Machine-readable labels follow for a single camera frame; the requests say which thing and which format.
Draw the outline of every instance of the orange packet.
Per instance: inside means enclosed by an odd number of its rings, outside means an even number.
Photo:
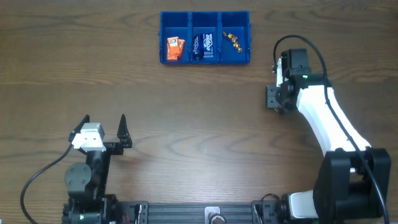
[[[178,37],[167,38],[167,46],[169,47],[171,56],[180,55],[180,46],[178,44]]]
[[[179,39],[178,40],[178,46],[180,47],[180,55],[178,56],[179,58],[182,57],[182,52],[184,51],[184,45],[185,45],[185,40]]]
[[[167,60],[178,60],[178,56],[171,56],[169,45],[167,44]]]

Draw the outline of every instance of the wooden table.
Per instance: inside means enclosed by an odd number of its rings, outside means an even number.
[[[250,10],[251,63],[162,65],[160,10]],[[22,187],[64,152],[85,114],[109,140],[126,115],[134,148],[112,158],[107,189],[120,200],[250,202],[312,189],[322,152],[310,126],[265,106],[272,48],[301,34],[322,52],[354,127],[391,155],[387,204],[398,221],[397,15],[394,1],[2,0],[0,219],[28,222]],[[289,40],[279,52],[298,47],[308,48]],[[84,160],[72,151],[28,188],[37,222],[60,223],[64,173]]]

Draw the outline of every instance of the blue wrapper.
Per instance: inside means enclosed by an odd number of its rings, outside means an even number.
[[[203,34],[203,57],[213,56],[213,33]]]
[[[203,58],[203,36],[201,34],[193,38],[193,58],[197,60]]]

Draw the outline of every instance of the wooden tabletop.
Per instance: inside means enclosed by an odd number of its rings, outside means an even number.
[[[249,10],[251,63],[162,65],[159,13],[180,10]],[[112,158],[107,188],[120,200],[250,202],[312,189],[323,156],[309,124],[265,106],[272,49],[287,34],[320,49],[353,126],[391,155],[387,206],[398,221],[398,3],[354,0],[2,0],[0,219],[28,223],[24,184],[86,114],[108,140],[126,115],[134,148]],[[278,54],[299,47],[288,40]],[[72,151],[28,188],[37,222],[60,223],[64,173],[84,161]]]

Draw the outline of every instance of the blue tray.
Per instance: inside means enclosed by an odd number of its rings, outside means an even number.
[[[244,64],[250,62],[250,13],[248,11],[209,12],[161,12],[159,32],[160,62],[169,65],[181,64]],[[193,58],[193,37],[201,33],[213,33],[214,57],[196,60]],[[232,41],[223,32],[238,37],[243,51],[238,53]],[[185,40],[182,58],[167,61],[167,38]]]

